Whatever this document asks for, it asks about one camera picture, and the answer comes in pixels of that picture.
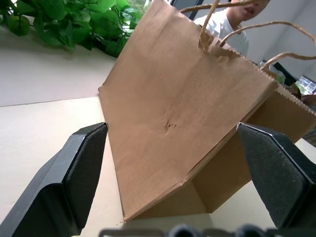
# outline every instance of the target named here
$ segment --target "bag handle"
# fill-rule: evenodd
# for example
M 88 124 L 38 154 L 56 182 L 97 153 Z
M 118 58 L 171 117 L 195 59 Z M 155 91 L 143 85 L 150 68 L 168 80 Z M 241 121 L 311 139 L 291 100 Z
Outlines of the bag handle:
M 183 8 L 182 10 L 180 10 L 181 13 L 186 13 L 186 12 L 190 12 L 190 11 L 194 11 L 194 10 L 201 10 L 201 9 L 210 9 L 210 12 L 204 22 L 204 25 L 202 27 L 202 30 L 201 30 L 201 34 L 200 34 L 200 42 L 202 44 L 202 47 L 203 47 L 203 51 L 204 52 L 207 52 L 208 51 L 208 47 L 209 47 L 209 43 L 208 43 L 208 38 L 206 37 L 206 33 L 205 33 L 205 30 L 206 30 L 206 26 L 207 26 L 207 23 L 209 21 L 209 19 L 211 18 L 212 14 L 214 13 L 215 9 L 216 8 L 220 8 L 220 7 L 231 7 L 231 6 L 243 6 L 243 5 L 248 5 L 250 3 L 254 3 L 254 2 L 257 2 L 257 1 L 261 1 L 261 0 L 245 0 L 245 1 L 241 1 L 241 2 L 236 2 L 236 3 L 218 3 L 219 1 L 215 1 L 214 4 L 204 4 L 204 5 L 199 5 L 199 6 L 192 6 L 192 7 L 186 7 L 186 8 Z M 310 34 L 309 32 L 307 32 L 306 30 L 304 30 L 303 28 L 301 28 L 300 26 L 298 25 L 295 25 L 291 22 L 287 22 L 287 21 L 273 21 L 273 22 L 269 22 L 269 23 L 264 23 L 264 24 L 259 24 L 259 25 L 253 25 L 253 26 L 247 26 L 247 27 L 243 27 L 243 28 L 240 28 L 238 29 L 237 31 L 234 31 L 232 33 L 230 33 L 229 35 L 227 35 L 224 39 L 221 40 L 220 42 L 220 46 L 222 47 L 224 44 L 225 44 L 225 41 L 231 37 L 232 35 L 234 34 L 237 34 L 243 30 L 246 30 L 246 29 L 250 29 L 250 28 L 255 28 L 255 27 L 263 27 L 263 26 L 268 26 L 268 25 L 274 25 L 274 24 L 285 24 L 285 25 L 288 25 L 288 26 L 291 26 L 291 27 L 294 27 L 295 29 L 299 30 L 300 32 L 302 32 L 303 34 L 307 35 L 309 38 L 311 38 L 314 42 L 314 44 L 316 45 L 316 38 Z M 295 53 L 291 53 L 291 52 L 284 52 L 284 53 L 281 53 L 275 57 L 273 57 L 272 59 L 270 59 L 268 62 L 266 62 L 260 69 L 263 70 L 265 69 L 266 67 L 268 67 L 270 64 L 284 58 L 284 57 L 292 57 L 292 58 L 295 58 L 295 59 L 300 59 L 300 60 L 315 60 L 316 59 L 316 56 L 304 56 L 304 55 L 298 55 L 298 54 L 295 54 Z
M 206 4 L 206 5 L 201 5 L 201 6 L 193 6 L 193 7 L 187 7 L 182 9 L 180 12 L 185 13 L 193 10 L 199 10 L 199 9 L 206 9 L 210 8 L 210 11 L 206 17 L 206 20 L 202 26 L 201 33 L 200 33 L 200 43 L 202 45 L 202 49 L 204 53 L 208 51 L 208 48 L 210 46 L 209 43 L 209 35 L 206 33 L 206 26 L 208 24 L 208 21 L 210 20 L 211 16 L 213 15 L 215 9 L 220 8 L 220 7 L 228 7 L 228 6 L 243 6 L 243 5 L 248 5 L 253 2 L 261 1 L 261 0 L 245 0 L 241 2 L 236 2 L 236 3 L 224 3 L 224 4 L 219 4 L 220 0 L 215 0 L 213 4 Z
M 258 24 L 258 25 L 252 25 L 252 26 L 246 26 L 246 27 L 243 27 L 243 28 L 240 28 L 234 32 L 231 32 L 230 34 L 228 34 L 226 37 L 224 37 L 221 42 L 219 43 L 219 46 L 220 47 L 223 47 L 225 42 L 233 35 L 235 34 L 238 34 L 239 32 L 242 32 L 244 30 L 247 30 L 247 29 L 251 29 L 251 28 L 259 28 L 259 27 L 263 27 L 263 26 L 270 26 L 270 25 L 277 25 L 277 24 L 284 24 L 284 25 L 288 25 L 288 26 L 291 26 L 293 28 L 295 28 L 296 30 L 302 32 L 303 34 L 305 34 L 306 36 L 308 36 L 309 38 L 312 39 L 312 41 L 314 42 L 314 44 L 316 45 L 316 38 L 309 32 L 307 32 L 306 30 L 304 30 L 302 27 L 298 26 L 298 25 L 295 25 L 291 22 L 288 22 L 288 21 L 272 21 L 272 22 L 268 22 L 268 23 L 264 23 L 264 24 Z M 298 54 L 295 54 L 295 53 L 291 53 L 291 52 L 284 52 L 284 53 L 281 53 L 275 57 L 273 57 L 272 59 L 270 59 L 268 62 L 266 62 L 260 69 L 263 70 L 265 69 L 266 67 L 268 67 L 270 64 L 282 59 L 282 58 L 285 58 L 285 57 L 292 57 L 292 58 L 295 58 L 295 59 L 301 59 L 301 60 L 315 60 L 316 59 L 316 56 L 304 56 L 304 55 L 298 55 Z

